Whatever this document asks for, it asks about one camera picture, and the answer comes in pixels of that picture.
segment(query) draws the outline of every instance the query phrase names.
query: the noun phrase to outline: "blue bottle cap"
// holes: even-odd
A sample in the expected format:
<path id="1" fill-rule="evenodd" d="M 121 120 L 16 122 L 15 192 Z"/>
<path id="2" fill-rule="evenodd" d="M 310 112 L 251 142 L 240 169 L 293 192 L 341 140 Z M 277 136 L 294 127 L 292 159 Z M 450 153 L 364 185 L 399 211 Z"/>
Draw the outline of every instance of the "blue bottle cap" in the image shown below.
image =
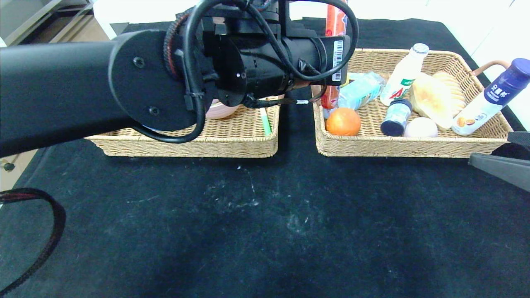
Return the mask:
<path id="1" fill-rule="evenodd" d="M 506 83 L 517 89 L 524 89 L 530 83 L 530 60 L 517 58 L 503 74 Z"/>
<path id="2" fill-rule="evenodd" d="M 405 132 L 405 128 L 398 121 L 387 120 L 381 123 L 381 131 L 387 136 L 400 137 Z"/>

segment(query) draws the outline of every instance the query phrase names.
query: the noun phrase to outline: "jar with blue lid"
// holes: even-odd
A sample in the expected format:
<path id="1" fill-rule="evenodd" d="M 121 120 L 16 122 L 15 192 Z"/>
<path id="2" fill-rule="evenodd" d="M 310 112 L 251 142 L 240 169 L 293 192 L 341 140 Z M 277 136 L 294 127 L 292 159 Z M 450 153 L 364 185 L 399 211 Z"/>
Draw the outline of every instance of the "jar with blue lid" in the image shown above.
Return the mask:
<path id="1" fill-rule="evenodd" d="M 402 136 L 411 112 L 412 104 L 410 101 L 406 99 L 392 101 L 386 111 L 385 120 L 381 123 L 381 132 L 392 137 Z"/>

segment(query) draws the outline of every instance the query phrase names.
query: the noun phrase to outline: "bottle cap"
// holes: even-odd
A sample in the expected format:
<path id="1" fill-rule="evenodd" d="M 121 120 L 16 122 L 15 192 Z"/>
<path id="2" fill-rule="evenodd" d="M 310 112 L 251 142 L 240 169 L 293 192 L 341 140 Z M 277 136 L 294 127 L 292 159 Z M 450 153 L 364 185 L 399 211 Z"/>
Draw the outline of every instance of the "bottle cap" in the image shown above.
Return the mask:
<path id="1" fill-rule="evenodd" d="M 381 131 L 387 136 L 400 137 L 405 132 L 405 128 L 398 121 L 387 120 L 381 123 Z"/>
<path id="2" fill-rule="evenodd" d="M 417 43 L 410 49 L 411 52 L 415 52 L 416 54 L 420 55 L 426 55 L 429 53 L 429 46 L 427 46 L 424 43 Z"/>
<path id="3" fill-rule="evenodd" d="M 504 72 L 504 79 L 508 84 L 517 89 L 524 89 L 530 83 L 530 60 L 517 58 Z"/>

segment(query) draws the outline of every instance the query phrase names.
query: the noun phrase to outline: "barcode label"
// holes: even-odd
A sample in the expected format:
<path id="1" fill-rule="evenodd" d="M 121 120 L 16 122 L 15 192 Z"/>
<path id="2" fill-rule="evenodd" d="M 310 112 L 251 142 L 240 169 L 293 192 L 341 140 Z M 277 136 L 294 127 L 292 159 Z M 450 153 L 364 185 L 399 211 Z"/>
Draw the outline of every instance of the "barcode label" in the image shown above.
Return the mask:
<path id="1" fill-rule="evenodd" d="M 333 44 L 333 67 L 339 65 L 339 63 L 342 62 L 342 50 L 344 49 L 344 41 L 343 40 L 337 40 Z M 338 72 L 334 73 L 331 77 L 331 80 L 340 82 L 342 79 L 342 70 L 340 69 Z"/>

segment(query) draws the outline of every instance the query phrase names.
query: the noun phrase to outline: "black table cloth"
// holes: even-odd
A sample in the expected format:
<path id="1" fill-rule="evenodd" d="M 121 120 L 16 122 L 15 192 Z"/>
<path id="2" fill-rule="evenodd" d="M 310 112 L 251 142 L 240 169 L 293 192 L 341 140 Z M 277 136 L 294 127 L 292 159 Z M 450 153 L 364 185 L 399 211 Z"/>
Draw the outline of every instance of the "black table cloth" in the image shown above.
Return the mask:
<path id="1" fill-rule="evenodd" d="M 358 47 L 424 42 L 476 66 L 441 23 L 360 28 Z M 530 296 L 529 193 L 466 159 L 325 157 L 310 105 L 280 114 L 269 159 L 108 157 L 86 140 L 39 150 L 16 186 L 54 196 L 66 229 L 10 295 Z M 528 158 L 509 144 L 496 154 Z M 51 224 L 38 201 L 0 209 L 0 287 L 33 263 Z"/>

